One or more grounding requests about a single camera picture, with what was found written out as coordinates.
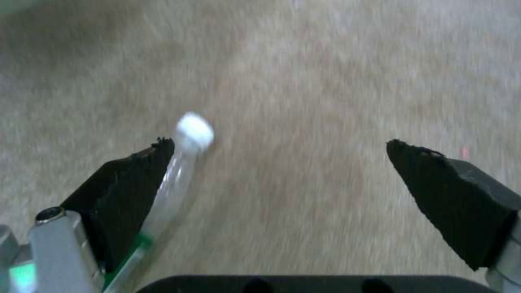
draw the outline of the clear plastic bottle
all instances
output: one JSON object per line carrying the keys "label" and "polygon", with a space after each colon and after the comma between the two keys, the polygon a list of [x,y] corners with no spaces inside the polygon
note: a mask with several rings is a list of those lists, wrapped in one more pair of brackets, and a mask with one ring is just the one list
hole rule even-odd
{"label": "clear plastic bottle", "polygon": [[188,112],[179,120],[173,134],[173,156],[157,190],[154,204],[143,223],[136,248],[115,276],[111,280],[106,278],[104,292],[120,291],[130,273],[176,217],[187,195],[197,156],[208,149],[213,139],[212,127],[198,114]]}
{"label": "clear plastic bottle", "polygon": [[143,224],[141,233],[158,239],[165,227],[179,211],[192,179],[195,160],[208,149],[214,139],[209,123],[195,113],[186,113],[173,136],[175,150],[154,204]]}

